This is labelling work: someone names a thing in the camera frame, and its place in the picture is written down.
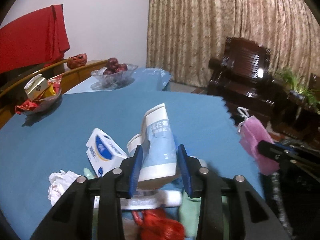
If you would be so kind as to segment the pink face mask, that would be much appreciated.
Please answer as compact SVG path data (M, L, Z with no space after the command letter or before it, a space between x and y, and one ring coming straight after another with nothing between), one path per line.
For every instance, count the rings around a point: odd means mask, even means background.
M273 140L266 128L255 116L250 116L248 109L244 107L237 108L238 113L244 118L240 124L238 124L238 133L241 135L240 144L246 150L246 152L255 159L260 173L263 175L271 175L273 172L279 170L279 164L269 159L258 151L258 143L266 141L273 144Z

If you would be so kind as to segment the red plastic bag scrap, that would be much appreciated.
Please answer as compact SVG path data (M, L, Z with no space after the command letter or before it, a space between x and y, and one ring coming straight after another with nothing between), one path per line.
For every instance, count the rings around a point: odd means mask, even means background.
M138 225L138 239L156 240L185 238L184 226L167 218L163 209L132 211L133 220Z

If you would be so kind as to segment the white and gold box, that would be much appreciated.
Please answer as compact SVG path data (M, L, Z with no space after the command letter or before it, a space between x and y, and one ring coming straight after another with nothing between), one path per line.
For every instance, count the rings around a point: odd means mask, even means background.
M27 82L24 91L30 101L37 99L48 88L48 81L42 74L34 76Z

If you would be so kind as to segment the red bag on cabinet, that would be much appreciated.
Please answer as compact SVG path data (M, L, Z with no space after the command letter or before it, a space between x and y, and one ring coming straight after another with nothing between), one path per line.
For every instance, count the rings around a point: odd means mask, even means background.
M69 69L75 69L82 66L85 66L87 63L87 54L78 54L76 56L70 57L67 62L67 67Z

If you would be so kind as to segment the glass snack dish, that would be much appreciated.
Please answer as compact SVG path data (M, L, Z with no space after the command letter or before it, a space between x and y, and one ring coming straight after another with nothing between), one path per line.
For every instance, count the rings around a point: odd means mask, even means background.
M15 106L15 113L32 115L48 111L61 98L61 80L61 75L47 80L48 88L34 101L27 98L21 105Z

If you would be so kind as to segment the white toothpaste tube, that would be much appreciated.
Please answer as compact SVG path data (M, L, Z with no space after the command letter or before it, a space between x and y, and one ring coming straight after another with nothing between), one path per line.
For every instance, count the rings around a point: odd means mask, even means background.
M113 198L107 204L114 204L121 210L148 210L160 207L179 207L182 193L177 190L137 190L132 198Z

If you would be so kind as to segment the glass fruit bowl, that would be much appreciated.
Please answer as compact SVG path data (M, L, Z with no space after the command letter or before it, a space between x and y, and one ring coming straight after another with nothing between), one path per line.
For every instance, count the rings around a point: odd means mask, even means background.
M115 90L126 87L134 82L132 77L138 66L127 64L127 70L113 74L104 73L107 68L103 67L100 70L94 70L91 72L91 76L94 77L97 82L91 85L93 90Z

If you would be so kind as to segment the light blue table cover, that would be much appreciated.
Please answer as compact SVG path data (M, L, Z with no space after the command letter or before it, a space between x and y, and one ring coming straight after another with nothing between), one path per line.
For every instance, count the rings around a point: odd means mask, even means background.
M95 77L89 77L66 94L78 94L98 91L112 91L116 89L143 90L143 91L169 91L172 75L163 69L137 68L124 85L113 85L110 88L103 87Z

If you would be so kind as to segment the crumpled white tissue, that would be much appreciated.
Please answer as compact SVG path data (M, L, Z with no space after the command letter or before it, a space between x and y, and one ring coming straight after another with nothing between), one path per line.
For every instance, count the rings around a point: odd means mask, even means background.
M66 190L79 177L78 174L60 170L59 172L51 173L49 176L50 187L48 188L48 200L54 206Z

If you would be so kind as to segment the white blue paper cup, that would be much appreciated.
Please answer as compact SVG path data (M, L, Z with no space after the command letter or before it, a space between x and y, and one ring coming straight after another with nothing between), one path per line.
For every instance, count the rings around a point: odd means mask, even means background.
M144 114L140 133L127 143L129 156L143 148L143 163L138 183L142 187L162 187L178 176L176 144L164 103Z

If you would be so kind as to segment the dark red apples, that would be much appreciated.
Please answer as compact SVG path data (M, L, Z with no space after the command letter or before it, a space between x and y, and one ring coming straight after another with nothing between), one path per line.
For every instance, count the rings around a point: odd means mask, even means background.
M119 72L127 71L127 65L126 64L120 64L118 60L114 57L109 58L106 69L104 70L104 75L111 75Z

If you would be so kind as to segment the red cloth cover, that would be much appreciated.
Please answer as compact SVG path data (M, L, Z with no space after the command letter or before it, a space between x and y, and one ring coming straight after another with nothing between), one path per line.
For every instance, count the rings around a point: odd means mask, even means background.
M69 49L63 5L33 11L1 28L1 73L56 62Z

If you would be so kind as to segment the beige patterned curtain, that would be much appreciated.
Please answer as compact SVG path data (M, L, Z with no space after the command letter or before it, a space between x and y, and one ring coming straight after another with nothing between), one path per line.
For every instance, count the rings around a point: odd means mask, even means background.
M176 82L208 85L208 62L223 57L227 37L270 49L271 73L319 73L319 23L304 0L149 1L146 65L171 72Z

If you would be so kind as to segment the white blue cotton pad box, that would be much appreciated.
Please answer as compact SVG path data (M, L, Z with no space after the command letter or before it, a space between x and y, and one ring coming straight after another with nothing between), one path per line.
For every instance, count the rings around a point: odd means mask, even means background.
M87 143L87 157L95 174L103 177L107 172L118 168L128 158L116 142L101 129L95 128Z

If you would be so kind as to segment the green potted plant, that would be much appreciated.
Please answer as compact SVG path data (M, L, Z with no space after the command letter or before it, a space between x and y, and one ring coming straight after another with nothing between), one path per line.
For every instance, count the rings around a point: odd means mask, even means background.
M302 109L319 114L319 77L310 74L309 84L305 84L305 76L299 76L286 66L276 71L275 79L281 81L287 100L298 106L296 119Z

